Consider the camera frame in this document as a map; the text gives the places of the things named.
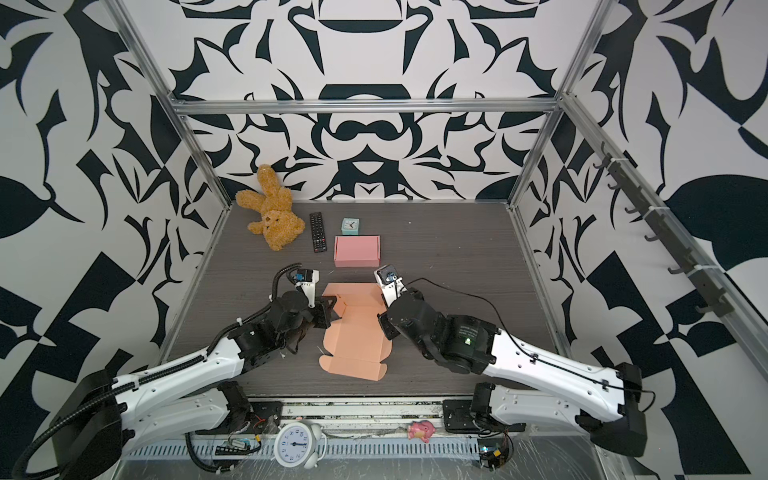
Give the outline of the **orange cardboard box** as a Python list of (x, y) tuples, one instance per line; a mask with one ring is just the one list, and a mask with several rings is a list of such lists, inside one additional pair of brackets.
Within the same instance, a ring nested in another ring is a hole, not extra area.
[(320, 367), (329, 374), (380, 381), (387, 372), (384, 361), (392, 352), (378, 315), (384, 313), (381, 289), (375, 283), (329, 283), (324, 297), (334, 297), (334, 320), (325, 331)]

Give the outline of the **pink cardboard box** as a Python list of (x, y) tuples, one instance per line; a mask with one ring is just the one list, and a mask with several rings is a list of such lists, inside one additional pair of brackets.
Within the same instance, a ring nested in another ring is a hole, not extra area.
[(381, 241), (375, 236), (336, 236), (334, 264), (337, 268), (378, 268)]

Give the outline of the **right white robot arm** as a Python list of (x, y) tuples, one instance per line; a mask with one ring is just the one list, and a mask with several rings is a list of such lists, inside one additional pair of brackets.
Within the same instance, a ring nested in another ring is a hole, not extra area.
[(520, 383), (552, 397), (549, 417), (586, 432), (599, 447), (627, 457), (644, 455), (648, 433), (640, 408), (639, 367), (597, 367), (523, 342), (468, 315), (444, 315), (417, 290), (389, 286), (379, 322), (389, 338), (403, 336), (420, 354), (458, 374)]

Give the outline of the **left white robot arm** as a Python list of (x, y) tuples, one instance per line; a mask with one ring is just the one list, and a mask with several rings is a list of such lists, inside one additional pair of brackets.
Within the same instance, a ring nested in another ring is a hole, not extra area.
[(12, 478), (93, 479), (166, 438), (249, 428), (255, 415), (237, 377), (295, 351), (309, 329), (328, 328), (336, 302), (288, 291), (196, 352), (115, 378), (104, 370), (88, 375), (20, 454)]

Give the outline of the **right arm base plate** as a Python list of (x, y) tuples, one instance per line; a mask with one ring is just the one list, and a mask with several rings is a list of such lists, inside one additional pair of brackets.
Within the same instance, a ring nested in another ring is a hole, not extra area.
[(472, 410), (470, 399), (447, 399), (442, 401), (444, 429), (452, 434), (488, 435), (503, 432), (524, 432), (526, 423), (506, 425), (489, 415)]

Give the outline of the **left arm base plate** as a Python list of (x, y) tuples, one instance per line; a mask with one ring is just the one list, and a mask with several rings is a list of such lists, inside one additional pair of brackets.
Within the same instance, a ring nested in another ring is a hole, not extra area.
[(248, 410), (230, 413), (217, 427), (196, 430), (196, 435), (260, 435), (276, 433), (281, 423), (282, 401), (251, 401)]

